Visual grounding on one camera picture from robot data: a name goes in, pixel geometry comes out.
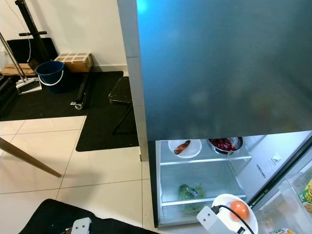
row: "caster wheel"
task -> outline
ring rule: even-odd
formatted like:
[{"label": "caster wheel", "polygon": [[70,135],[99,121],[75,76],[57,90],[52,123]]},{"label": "caster wheel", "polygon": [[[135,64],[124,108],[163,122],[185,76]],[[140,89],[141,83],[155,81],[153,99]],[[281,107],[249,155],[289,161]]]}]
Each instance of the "caster wheel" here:
[{"label": "caster wheel", "polygon": [[83,105],[82,105],[82,104],[76,104],[76,105],[75,105],[75,108],[76,108],[77,110],[81,110],[81,109],[83,108]]}]

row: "wooden stick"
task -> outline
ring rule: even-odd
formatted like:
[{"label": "wooden stick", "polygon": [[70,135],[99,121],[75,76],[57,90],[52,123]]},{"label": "wooden stick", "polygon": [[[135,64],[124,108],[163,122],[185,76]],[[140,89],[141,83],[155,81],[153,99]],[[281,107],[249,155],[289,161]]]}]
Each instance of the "wooden stick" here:
[{"label": "wooden stick", "polygon": [[34,157],[31,157],[29,154],[24,152],[23,150],[19,149],[18,147],[12,145],[10,142],[7,142],[3,138],[0,137],[0,149],[8,152],[9,154],[18,157],[19,159],[44,170],[47,173],[50,173],[56,177],[61,177],[61,174],[54,171],[52,168],[48,167],[47,165],[43,164],[42,162],[38,161]]}]

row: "floor mat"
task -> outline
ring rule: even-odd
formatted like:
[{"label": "floor mat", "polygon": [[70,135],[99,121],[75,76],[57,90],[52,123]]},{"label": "floor mat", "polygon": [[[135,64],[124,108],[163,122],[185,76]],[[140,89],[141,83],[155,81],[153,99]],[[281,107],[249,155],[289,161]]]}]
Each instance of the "floor mat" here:
[{"label": "floor mat", "polygon": [[[92,151],[138,146],[137,134],[112,132],[125,112],[126,105],[111,104],[108,95],[123,75],[122,72],[92,73],[92,100],[76,150]],[[136,132],[134,113],[131,111],[117,133]]]},{"label": "floor mat", "polygon": [[43,201],[19,234],[59,234],[75,220],[89,217],[91,234],[156,234],[112,218],[100,219],[92,212],[59,201]]},{"label": "floor mat", "polygon": [[72,85],[64,94],[53,94],[42,86],[41,91],[18,95],[12,82],[0,95],[0,121],[86,115],[86,109],[79,111],[70,105],[76,99],[82,75],[71,74],[68,78]]}]

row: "mop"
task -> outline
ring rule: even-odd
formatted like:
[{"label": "mop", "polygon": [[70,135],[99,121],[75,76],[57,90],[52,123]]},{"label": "mop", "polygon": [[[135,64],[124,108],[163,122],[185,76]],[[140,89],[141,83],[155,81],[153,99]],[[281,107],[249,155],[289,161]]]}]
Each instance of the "mop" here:
[{"label": "mop", "polygon": [[1,42],[7,51],[8,55],[10,56],[12,62],[14,63],[14,66],[16,67],[20,80],[16,82],[16,88],[18,90],[18,94],[27,94],[30,92],[34,91],[39,91],[42,89],[41,83],[39,81],[38,77],[32,77],[32,78],[27,78],[23,69],[20,67],[19,63],[16,61],[14,58],[14,55],[11,51],[10,46],[7,44],[6,40],[3,38],[2,33],[0,32],[0,39]]}]

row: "black cable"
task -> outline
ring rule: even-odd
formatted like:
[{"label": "black cable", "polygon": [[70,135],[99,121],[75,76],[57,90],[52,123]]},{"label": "black cable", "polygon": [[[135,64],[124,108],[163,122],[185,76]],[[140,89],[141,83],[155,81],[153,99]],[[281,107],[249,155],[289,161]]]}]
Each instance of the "black cable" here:
[{"label": "black cable", "polygon": [[215,209],[216,207],[218,207],[219,210],[220,210],[221,207],[224,207],[224,208],[228,209],[229,211],[231,211],[233,214],[235,214],[235,215],[243,222],[243,224],[245,224],[245,226],[248,228],[248,230],[249,230],[252,234],[254,234],[254,232],[252,231],[252,229],[251,229],[251,228],[248,226],[248,224],[242,219],[242,217],[239,216],[238,213],[236,213],[236,212],[235,212],[234,210],[232,210],[230,207],[227,207],[227,206],[225,206],[225,205],[213,206],[211,209],[212,209],[212,211],[213,211],[215,214],[219,213],[219,210],[216,211],[216,209]]}]

